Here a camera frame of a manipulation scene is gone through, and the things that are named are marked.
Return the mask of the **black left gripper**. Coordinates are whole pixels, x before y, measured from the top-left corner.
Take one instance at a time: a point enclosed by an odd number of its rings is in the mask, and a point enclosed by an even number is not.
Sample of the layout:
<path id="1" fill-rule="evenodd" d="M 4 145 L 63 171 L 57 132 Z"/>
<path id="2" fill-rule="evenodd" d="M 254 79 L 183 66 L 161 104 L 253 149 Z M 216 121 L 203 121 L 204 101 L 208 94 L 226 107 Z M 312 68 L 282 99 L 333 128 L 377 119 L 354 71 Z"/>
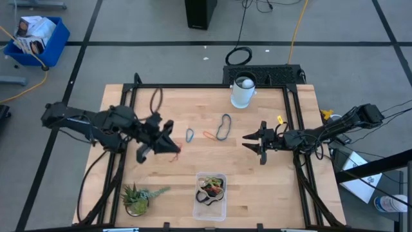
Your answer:
<path id="1" fill-rule="evenodd" d="M 169 137 L 173 131 L 174 121 L 168 120 L 161 130 L 159 126 L 161 120 L 160 114 L 156 112 L 142 125 L 138 140 L 143 144 L 136 151 L 136 160 L 139 164 L 145 162 L 151 150 L 155 154 L 181 152 L 181 148 Z"/>

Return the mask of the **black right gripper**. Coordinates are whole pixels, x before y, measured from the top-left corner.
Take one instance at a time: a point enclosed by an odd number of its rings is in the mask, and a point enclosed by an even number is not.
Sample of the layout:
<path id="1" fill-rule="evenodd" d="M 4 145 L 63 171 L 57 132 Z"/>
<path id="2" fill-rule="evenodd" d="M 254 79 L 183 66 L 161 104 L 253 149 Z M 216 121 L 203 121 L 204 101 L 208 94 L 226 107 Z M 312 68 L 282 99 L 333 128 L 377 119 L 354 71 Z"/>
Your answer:
<path id="1" fill-rule="evenodd" d="M 244 147 L 252 150 L 257 155 L 261 155 L 261 158 L 260 158 L 261 165 L 265 165 L 267 162 L 267 150 L 277 151 L 277 150 L 285 149 L 284 138 L 280 137 L 279 134 L 277 133 L 277 129 L 282 125 L 284 125 L 284 123 L 278 124 L 275 127 L 275 129 L 268 129 L 267 122 L 262 121 L 259 131 L 243 136 L 243 139 L 247 139 L 247 140 L 261 139 L 261 145 L 251 144 L 251 143 L 242 144 Z"/>

